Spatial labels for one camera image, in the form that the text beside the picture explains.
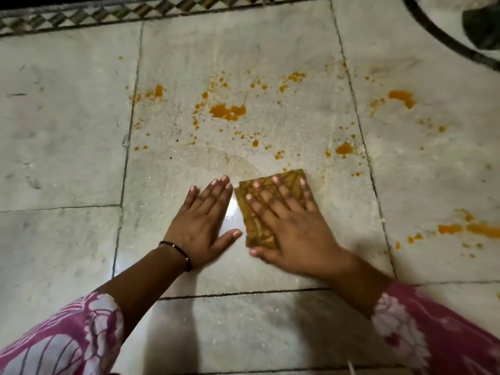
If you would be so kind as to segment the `pink floral left sleeve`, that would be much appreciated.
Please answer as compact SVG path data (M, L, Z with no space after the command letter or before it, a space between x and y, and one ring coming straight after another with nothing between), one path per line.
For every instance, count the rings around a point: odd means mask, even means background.
M0 350L0 375L118 375L111 370L123 342L122 310L94 291Z

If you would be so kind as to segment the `pink floral sleeve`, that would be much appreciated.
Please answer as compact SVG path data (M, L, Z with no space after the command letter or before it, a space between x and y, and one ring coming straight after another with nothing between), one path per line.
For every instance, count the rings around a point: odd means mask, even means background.
M118 375L111 370L123 342L122 310L94 291L0 350L0 375Z
M371 321L414 375L500 375L500 340L412 286L392 282Z

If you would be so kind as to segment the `dark rounded object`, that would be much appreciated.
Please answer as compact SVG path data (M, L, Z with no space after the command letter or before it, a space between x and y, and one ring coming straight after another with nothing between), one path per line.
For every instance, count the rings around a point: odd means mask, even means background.
M469 41L479 50L500 50L500 0L462 13L461 22Z

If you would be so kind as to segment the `pink floral right sleeve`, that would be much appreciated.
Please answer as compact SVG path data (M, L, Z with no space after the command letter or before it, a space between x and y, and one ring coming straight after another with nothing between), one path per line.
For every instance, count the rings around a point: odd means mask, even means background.
M412 286L392 282L371 321L414 375L500 375L500 340Z

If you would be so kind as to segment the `orange sauce spill splatters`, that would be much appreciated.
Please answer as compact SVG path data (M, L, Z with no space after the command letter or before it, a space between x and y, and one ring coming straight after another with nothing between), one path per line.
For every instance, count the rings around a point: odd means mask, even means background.
M170 107L160 85L138 94L119 270L188 185L300 168L338 241L378 266L500 260L498 75L435 45L278 68L224 68Z

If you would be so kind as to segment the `person's right forearm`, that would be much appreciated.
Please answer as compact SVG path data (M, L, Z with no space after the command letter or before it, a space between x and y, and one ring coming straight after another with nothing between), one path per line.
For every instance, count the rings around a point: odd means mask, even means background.
M349 306L371 319L374 309L393 278L354 253L341 251L328 265L322 281Z

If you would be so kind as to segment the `yellow-brown cleaning cloth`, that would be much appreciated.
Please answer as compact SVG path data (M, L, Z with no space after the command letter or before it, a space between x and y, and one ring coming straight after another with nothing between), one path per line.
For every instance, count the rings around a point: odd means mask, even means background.
M282 183L289 189L297 202L304 208L305 201L301 191L300 180L306 179L307 177L303 169L289 170L283 173L275 174L275 176L281 179ZM251 194L259 201L259 203L268 209L266 202L260 197L259 193L253 187L255 182L259 182L260 185L271 193L275 199L286 205L283 196L280 194L278 188L272 180L272 176L260 177L240 182L239 187L234 190L234 193L246 227L246 246L248 248L263 246L270 249L279 249L278 242L269 226L254 212L247 202L246 196L247 194Z

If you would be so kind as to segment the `person's left hand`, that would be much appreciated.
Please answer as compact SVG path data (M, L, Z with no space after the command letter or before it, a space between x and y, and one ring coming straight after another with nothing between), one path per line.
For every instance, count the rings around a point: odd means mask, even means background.
M181 216L179 209L162 240L167 245L177 246L182 250L192 261L193 270L213 262L221 255L213 253L213 243L222 236L220 231L234 188L229 179L227 208L222 213L209 213L209 195L219 179L214 178L205 189L198 189L194 204L196 211Z

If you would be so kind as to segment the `person's right hand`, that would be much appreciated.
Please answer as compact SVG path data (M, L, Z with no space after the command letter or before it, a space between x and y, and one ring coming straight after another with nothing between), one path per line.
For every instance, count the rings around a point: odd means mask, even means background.
M278 241L279 269L302 276L322 280L328 265L339 256L341 247L318 208L318 214L303 213L297 202L281 179L272 180L286 203L285 218L264 220ZM247 194L248 204L253 208L253 195Z

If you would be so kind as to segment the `person's left forearm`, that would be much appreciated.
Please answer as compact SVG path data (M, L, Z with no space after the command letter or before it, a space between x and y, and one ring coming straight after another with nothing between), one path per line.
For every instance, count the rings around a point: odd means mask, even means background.
M119 306L123 340L172 283L192 270L192 261L182 250L162 241L140 261L97 288L97 292L111 296Z

